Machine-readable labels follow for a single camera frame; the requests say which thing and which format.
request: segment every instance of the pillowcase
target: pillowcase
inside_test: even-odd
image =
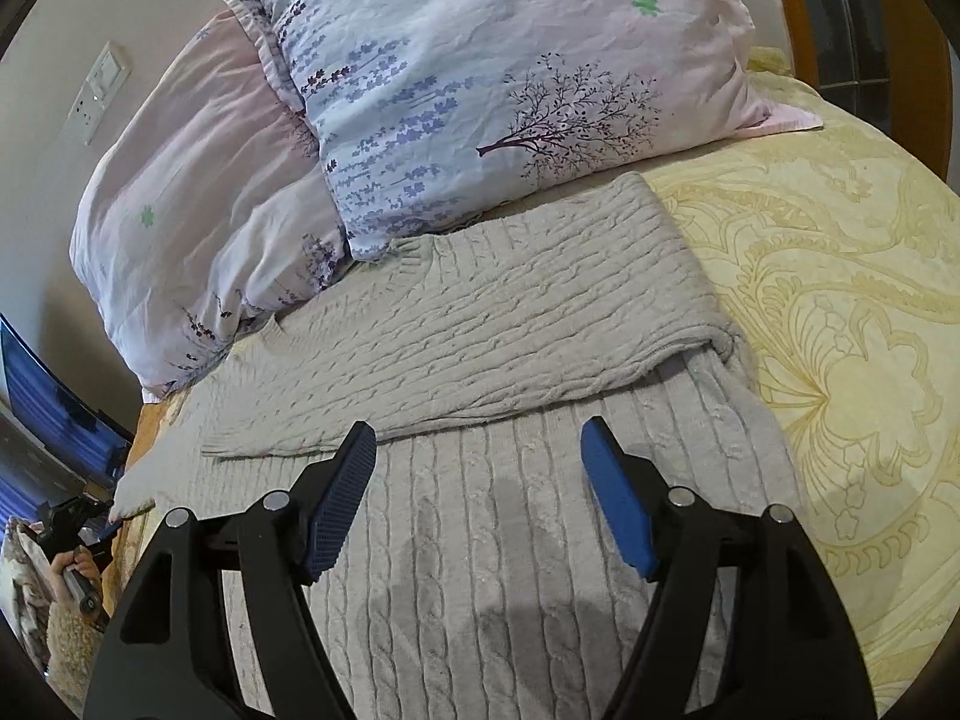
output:
[[[563,181],[817,127],[744,73],[740,0],[225,0],[305,111],[359,259]]]
[[[148,402],[323,290],[345,254],[316,139],[229,12],[176,57],[101,160],[70,242]]]

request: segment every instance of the blue gripper pad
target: blue gripper pad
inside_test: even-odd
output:
[[[619,447],[607,442],[593,420],[584,423],[580,432],[580,458],[587,469],[587,478],[600,502],[600,509],[603,509],[620,556],[640,576],[649,579],[659,564],[650,515],[637,500],[620,467],[618,450]]]
[[[313,581],[337,562],[375,464],[376,433],[366,427],[349,448],[310,517],[309,548],[301,566]]]

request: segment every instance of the yellow blanket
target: yellow blanket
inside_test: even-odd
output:
[[[960,199],[800,81],[752,81],[824,129],[639,170],[751,342],[794,448],[805,525],[885,709],[960,607]],[[184,405],[171,401],[145,410],[137,455]],[[151,512],[128,528],[114,591],[158,522]]]

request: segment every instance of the person's arm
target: person's arm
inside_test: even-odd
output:
[[[86,689],[90,684],[93,661],[103,635],[96,630],[94,620],[80,615],[73,596],[64,581],[64,570],[75,565],[80,574],[100,588],[100,572],[88,549],[78,547],[74,552],[64,552],[54,557],[50,565],[50,584],[55,600],[50,605],[50,622],[47,627],[47,647],[50,664],[47,668],[47,683],[59,695],[61,701],[80,717]]]

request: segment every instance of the cable knit pattern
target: cable knit pattern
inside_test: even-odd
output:
[[[597,508],[582,424],[603,415],[628,451],[718,506],[799,507],[736,327],[639,190],[613,182],[360,266],[192,389],[115,512],[238,511],[366,418],[376,469],[310,598],[357,716],[602,717],[652,596]],[[204,436],[221,454],[200,451]],[[720,673],[724,581],[691,707]],[[227,597],[244,693],[268,709],[231,584]]]

